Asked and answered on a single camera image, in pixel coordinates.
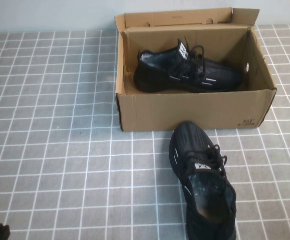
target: shoe sole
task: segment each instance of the shoe sole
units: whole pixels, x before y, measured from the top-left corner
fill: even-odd
[[[174,156],[174,153],[173,153],[173,149],[174,149],[174,146],[173,146],[173,140],[175,138],[175,134],[173,133],[173,135],[171,136],[171,139],[170,139],[170,144],[169,144],[169,162],[170,162],[170,165],[171,165],[171,168],[173,169],[174,173],[176,174],[176,176],[178,177],[179,181],[180,181],[180,178],[179,178],[179,175],[178,175],[178,171],[177,171],[177,163],[175,162],[175,159],[173,158]],[[187,214],[187,211],[188,211],[188,208],[187,208],[187,205],[186,205],[186,232],[187,232],[187,236],[188,236],[188,239],[189,240],[206,240],[206,239],[199,239],[198,237],[195,236],[195,234],[193,233],[190,225],[188,224],[188,222],[190,222],[191,220],[189,219],[189,214]],[[230,236],[230,238],[228,238],[227,240],[235,240],[236,239],[236,228],[232,234],[232,236]]]
[[[161,84],[161,83],[148,83],[144,80],[144,76],[143,74],[139,73],[138,68],[136,69],[135,73],[134,73],[134,83],[136,85],[136,87],[145,93],[157,93],[157,92],[161,92],[164,90],[169,90],[169,89],[177,89],[177,90],[185,90],[188,92],[192,92],[192,93],[220,93],[220,92],[230,92],[232,90],[230,89],[219,89],[219,90],[206,90],[206,89],[200,89],[198,87],[194,87],[194,86],[189,86],[189,85],[185,85],[185,84],[179,84],[176,82],[173,83],[168,83],[168,84]]]

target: box lid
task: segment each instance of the box lid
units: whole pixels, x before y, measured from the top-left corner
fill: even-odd
[[[259,9],[211,8],[182,11],[125,13],[115,16],[119,32],[129,27],[235,23],[254,26]]]

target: shoe logo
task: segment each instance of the shoe logo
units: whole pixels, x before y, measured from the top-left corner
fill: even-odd
[[[204,164],[195,163],[196,169],[211,169],[209,166]]]
[[[184,59],[187,59],[188,52],[187,52],[187,49],[185,48],[185,46],[182,42],[180,43],[180,46],[179,46],[179,52],[183,56]]]

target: shoe upper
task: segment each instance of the shoe upper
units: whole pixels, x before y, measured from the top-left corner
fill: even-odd
[[[195,49],[201,48],[202,54]],[[190,85],[207,91],[230,91],[243,81],[243,73],[206,59],[203,46],[191,51],[178,39],[178,46],[160,53],[148,50],[138,54],[138,68],[151,71],[148,81]]]
[[[170,144],[187,202],[187,227],[197,239],[229,239],[235,228],[236,193],[226,177],[227,157],[192,122],[182,123]]]

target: box flap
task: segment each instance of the box flap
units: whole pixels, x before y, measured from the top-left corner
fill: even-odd
[[[259,9],[233,8],[232,23],[254,26]]]
[[[115,22],[116,22],[118,32],[124,31],[126,29],[124,14],[115,16]]]

